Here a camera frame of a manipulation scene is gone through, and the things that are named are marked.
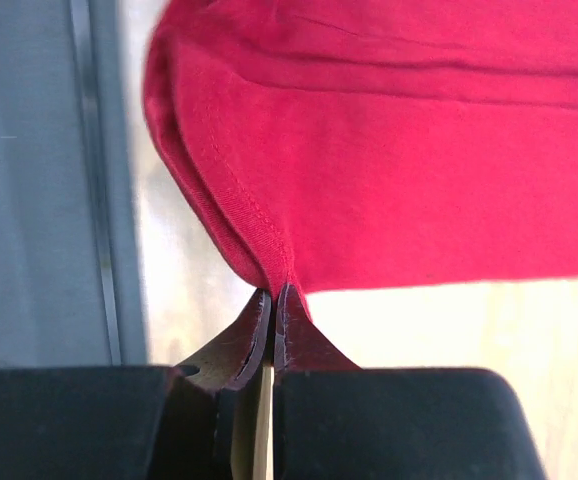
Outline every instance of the red garment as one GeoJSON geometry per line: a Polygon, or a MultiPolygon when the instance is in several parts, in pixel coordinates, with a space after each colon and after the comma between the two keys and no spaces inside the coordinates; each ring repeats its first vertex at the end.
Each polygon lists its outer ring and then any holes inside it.
{"type": "Polygon", "coordinates": [[[173,0],[144,107],[274,295],[578,275],[578,0],[173,0]]]}

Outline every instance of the folded cloth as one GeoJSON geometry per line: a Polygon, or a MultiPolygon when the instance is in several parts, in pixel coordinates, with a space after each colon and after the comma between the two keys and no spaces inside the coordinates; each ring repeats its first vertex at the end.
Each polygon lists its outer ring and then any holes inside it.
{"type": "Polygon", "coordinates": [[[172,0],[144,111],[274,296],[578,275],[578,1],[172,0]]]}

